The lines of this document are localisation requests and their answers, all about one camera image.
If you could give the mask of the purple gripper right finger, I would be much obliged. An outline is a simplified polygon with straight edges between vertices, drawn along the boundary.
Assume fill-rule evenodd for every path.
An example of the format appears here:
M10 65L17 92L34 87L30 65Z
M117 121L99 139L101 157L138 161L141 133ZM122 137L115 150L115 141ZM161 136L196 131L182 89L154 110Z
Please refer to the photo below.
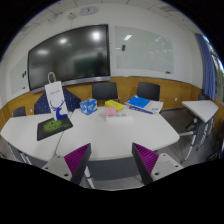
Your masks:
M144 185L182 169L168 154L158 154L137 143L132 144L132 155Z

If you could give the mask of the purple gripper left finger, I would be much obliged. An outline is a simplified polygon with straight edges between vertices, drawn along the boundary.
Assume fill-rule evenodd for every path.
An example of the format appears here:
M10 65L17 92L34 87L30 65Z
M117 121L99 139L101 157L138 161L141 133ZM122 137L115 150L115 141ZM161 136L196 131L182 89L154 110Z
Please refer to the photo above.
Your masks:
M88 143L65 156L56 155L42 169L79 185L88 165L90 155L91 144Z

